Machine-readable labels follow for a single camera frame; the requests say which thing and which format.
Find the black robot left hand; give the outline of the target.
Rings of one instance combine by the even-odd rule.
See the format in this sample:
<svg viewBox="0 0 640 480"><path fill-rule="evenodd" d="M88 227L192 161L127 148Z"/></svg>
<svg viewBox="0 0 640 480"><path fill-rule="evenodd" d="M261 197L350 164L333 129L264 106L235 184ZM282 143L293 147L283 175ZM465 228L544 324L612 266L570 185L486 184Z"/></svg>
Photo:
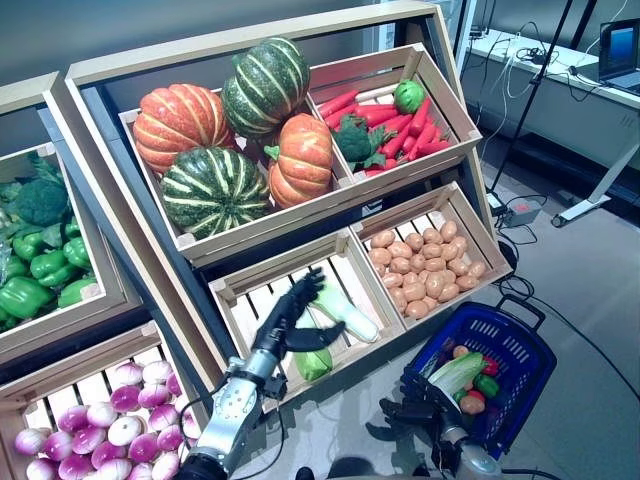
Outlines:
<svg viewBox="0 0 640 480"><path fill-rule="evenodd" d="M256 332L251 357L267 355L273 363L281 361L287 352L304 353L322 350L331 345L345 330L344 321L330 328L297 327L297 322L309 304L324 288L325 275L314 268L276 301L267 318Z"/></svg>

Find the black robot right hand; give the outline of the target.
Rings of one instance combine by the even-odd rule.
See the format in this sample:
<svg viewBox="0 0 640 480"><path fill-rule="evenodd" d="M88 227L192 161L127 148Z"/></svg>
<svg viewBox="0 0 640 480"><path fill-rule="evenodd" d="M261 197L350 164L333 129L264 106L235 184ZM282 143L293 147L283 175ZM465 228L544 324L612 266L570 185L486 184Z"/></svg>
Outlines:
<svg viewBox="0 0 640 480"><path fill-rule="evenodd" d="M395 440L408 428L424 430L432 444L456 443L448 438L450 431L460 433L462 438L467 436L459 408L424 376L406 368L400 378L400 393L400 401L382 398L378 402L384 426L365 423L374 438Z"/></svg>

